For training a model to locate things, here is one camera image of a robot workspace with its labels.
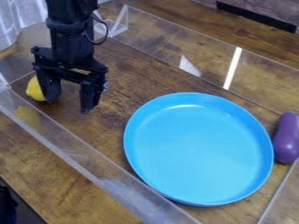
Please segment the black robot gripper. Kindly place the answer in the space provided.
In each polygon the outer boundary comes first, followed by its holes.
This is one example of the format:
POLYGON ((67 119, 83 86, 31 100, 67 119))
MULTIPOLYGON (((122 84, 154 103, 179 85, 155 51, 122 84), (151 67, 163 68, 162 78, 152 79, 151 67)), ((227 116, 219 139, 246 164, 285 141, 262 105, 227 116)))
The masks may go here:
POLYGON ((48 103, 62 95, 62 80, 80 84, 80 112, 87 114, 98 105, 102 93, 108 89, 106 74, 108 68, 95 60, 94 19, 87 18, 71 24, 46 20, 51 32, 51 47, 35 46, 34 68, 42 93, 48 103))

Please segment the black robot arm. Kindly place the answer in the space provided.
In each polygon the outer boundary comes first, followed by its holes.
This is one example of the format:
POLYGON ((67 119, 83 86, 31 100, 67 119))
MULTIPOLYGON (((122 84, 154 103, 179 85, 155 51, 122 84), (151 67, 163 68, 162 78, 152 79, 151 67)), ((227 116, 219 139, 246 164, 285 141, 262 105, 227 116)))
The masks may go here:
POLYGON ((98 0, 46 0, 51 31, 51 48, 35 46, 36 71, 42 93, 48 103, 62 95, 62 80, 80 85, 80 112, 87 114, 98 105, 107 88, 108 68, 94 58, 94 46, 108 38, 106 22, 94 14, 98 0))

